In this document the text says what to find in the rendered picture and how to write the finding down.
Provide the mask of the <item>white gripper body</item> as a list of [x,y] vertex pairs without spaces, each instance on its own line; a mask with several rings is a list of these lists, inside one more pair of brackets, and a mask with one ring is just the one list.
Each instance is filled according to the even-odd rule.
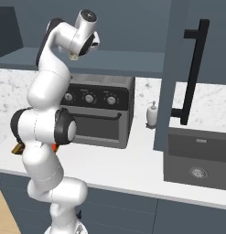
[[94,35],[94,40],[92,41],[92,45],[99,46],[100,45],[100,38],[99,38],[97,31],[94,31],[93,35]]

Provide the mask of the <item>blue-grey cabinet door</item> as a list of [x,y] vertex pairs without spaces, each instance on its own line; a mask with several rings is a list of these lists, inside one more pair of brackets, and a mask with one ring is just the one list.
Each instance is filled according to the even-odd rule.
[[22,47],[15,9],[12,6],[0,6],[0,58]]
[[171,0],[169,21],[167,29],[167,43],[163,67],[163,76],[160,88],[158,115],[156,122],[156,133],[154,140],[154,149],[163,151],[166,144],[168,121],[171,112],[171,99],[174,91],[174,67],[176,62],[176,29],[175,16],[178,11],[178,0]]

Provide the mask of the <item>brown tray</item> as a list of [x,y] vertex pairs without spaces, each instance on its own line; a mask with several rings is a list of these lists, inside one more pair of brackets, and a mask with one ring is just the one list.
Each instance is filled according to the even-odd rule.
[[15,148],[12,150],[12,154],[22,154],[25,149],[23,144],[17,144]]

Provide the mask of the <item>black toaster oven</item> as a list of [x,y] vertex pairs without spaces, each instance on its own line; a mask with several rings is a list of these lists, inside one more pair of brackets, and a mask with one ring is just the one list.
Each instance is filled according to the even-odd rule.
[[[124,149],[127,146],[135,106],[135,77],[107,76],[91,74],[72,74],[66,93],[72,101],[63,97],[61,106],[69,113],[81,113],[121,118],[115,121],[75,117],[77,132],[73,140],[78,144],[90,144]],[[85,96],[90,94],[93,102],[88,103]],[[115,104],[107,102],[113,96]]]

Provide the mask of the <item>white soap dispenser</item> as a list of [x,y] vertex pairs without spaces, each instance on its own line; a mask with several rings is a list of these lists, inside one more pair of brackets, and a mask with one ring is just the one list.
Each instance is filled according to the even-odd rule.
[[150,102],[147,110],[146,110],[146,126],[148,128],[156,127],[156,119],[157,119],[157,107],[156,102]]

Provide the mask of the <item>grey sink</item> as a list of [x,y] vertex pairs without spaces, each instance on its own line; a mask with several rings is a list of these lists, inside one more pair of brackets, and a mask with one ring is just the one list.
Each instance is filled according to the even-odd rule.
[[226,133],[170,127],[164,180],[226,190]]

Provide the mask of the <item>blue-grey base cabinets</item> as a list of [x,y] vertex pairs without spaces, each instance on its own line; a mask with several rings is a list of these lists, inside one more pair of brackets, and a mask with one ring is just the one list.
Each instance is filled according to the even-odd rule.
[[[49,204],[27,195],[28,181],[0,173],[0,190],[21,234],[44,234]],[[226,234],[226,210],[96,188],[76,211],[89,234]]]

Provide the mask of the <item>blue-grey wall cabinet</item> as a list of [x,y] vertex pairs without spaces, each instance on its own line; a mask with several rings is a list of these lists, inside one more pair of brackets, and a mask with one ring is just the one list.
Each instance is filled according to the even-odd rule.
[[53,51],[72,73],[160,78],[163,72],[171,0],[0,0],[12,6],[23,47],[0,58],[0,69],[35,70],[50,19],[74,24],[82,9],[98,17],[100,46],[77,61]]
[[184,31],[198,29],[201,19],[208,19],[210,26],[198,82],[226,84],[226,0],[171,0],[163,71],[166,80],[188,79],[195,40],[185,39]]

